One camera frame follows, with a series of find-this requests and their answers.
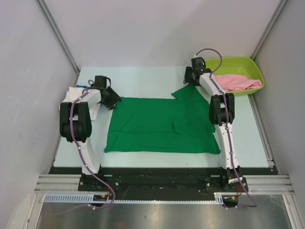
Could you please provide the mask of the lime green plastic basin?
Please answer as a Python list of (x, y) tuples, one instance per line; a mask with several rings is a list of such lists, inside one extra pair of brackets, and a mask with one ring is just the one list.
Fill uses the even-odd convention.
[[(213, 80), (217, 83), (220, 90), (225, 93), (233, 93), (235, 96), (249, 95), (262, 89), (265, 85), (263, 75), (259, 70), (258, 66), (255, 64), (255, 62), (252, 59), (248, 57), (242, 57), (242, 56), (224, 57), (222, 59), (220, 58), (210, 59), (205, 62), (206, 62), (206, 67), (214, 71)], [(216, 81), (214, 77), (215, 75), (223, 75), (223, 74), (245, 75), (249, 79), (260, 80), (263, 86), (257, 89), (227, 92), (219, 85), (219, 83)]]

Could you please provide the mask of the green t shirt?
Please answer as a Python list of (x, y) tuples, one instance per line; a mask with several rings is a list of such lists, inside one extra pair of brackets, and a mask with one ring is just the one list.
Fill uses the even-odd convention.
[(209, 120), (209, 103), (192, 85), (171, 99), (123, 97), (116, 104), (105, 152), (221, 152)]

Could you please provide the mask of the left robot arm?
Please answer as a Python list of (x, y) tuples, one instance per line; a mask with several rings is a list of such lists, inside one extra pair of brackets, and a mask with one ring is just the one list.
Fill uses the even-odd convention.
[(92, 175), (89, 186), (99, 191), (105, 186), (105, 178), (98, 175), (101, 165), (96, 159), (92, 143), (92, 121), (96, 120), (100, 107), (115, 109), (121, 97), (112, 89), (111, 79), (103, 75), (88, 81), (88, 87), (70, 87), (59, 105), (61, 137), (78, 151), (82, 173)]

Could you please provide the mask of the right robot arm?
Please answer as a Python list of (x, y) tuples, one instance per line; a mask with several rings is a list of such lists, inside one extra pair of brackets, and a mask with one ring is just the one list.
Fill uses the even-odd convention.
[(220, 179), (220, 187), (224, 191), (232, 191), (237, 186), (237, 182), (240, 183), (243, 179), (233, 140), (234, 95), (226, 92), (220, 86), (214, 72), (206, 67), (206, 62), (202, 57), (193, 57), (191, 65), (191, 67), (186, 67), (184, 83), (203, 87), (211, 97), (209, 120), (215, 126), (220, 150), (224, 155), (224, 161), (221, 165), (223, 177)]

